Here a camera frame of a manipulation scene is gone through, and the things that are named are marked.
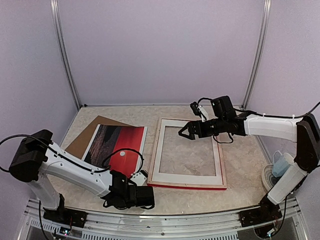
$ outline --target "lavender wall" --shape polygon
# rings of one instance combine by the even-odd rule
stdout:
[[[273,0],[263,56],[248,109],[300,115],[320,101],[320,1]],[[320,108],[314,111],[320,121]],[[296,145],[263,138],[270,154]],[[297,193],[310,239],[320,235],[320,172],[315,170]]]
[[[263,0],[59,1],[66,49],[88,105],[241,104]]]
[[[0,1],[0,140],[41,129],[62,140],[76,114],[53,26],[50,1]],[[0,148],[8,169],[21,139]],[[0,238],[13,239],[31,196],[29,188],[0,172]]]

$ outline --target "cardboard sheet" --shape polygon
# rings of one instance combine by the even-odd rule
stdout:
[[[115,121],[103,116],[97,116],[70,145],[65,149],[71,155],[82,159],[85,151],[90,143],[92,136],[99,124],[112,126],[131,126],[119,121]]]

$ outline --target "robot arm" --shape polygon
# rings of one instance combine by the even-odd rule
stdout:
[[[52,133],[48,130],[39,131],[32,136],[46,146],[36,139],[23,139],[9,172],[31,187],[45,210],[45,219],[67,225],[73,219],[76,227],[83,227],[86,219],[85,212],[64,207],[63,196],[54,189],[47,175],[56,176],[90,191],[105,200],[104,207],[126,209],[155,205],[153,188],[141,186],[147,177],[143,171],[137,173],[132,181],[121,172],[93,166],[63,151],[51,141]]]
[[[217,118],[207,121],[188,122],[179,135],[190,140],[218,136],[229,133],[239,136],[267,136],[286,139],[297,143],[297,152],[292,164],[277,184],[260,201],[259,211],[243,211],[243,227],[271,221],[272,217],[280,218],[279,206],[286,196],[298,189],[304,179],[317,166],[320,159],[320,130],[315,117],[310,113],[300,118],[283,118],[259,116],[252,111],[242,111],[237,115],[228,96],[212,99],[211,106]],[[196,116],[201,109],[196,102],[191,108]]]

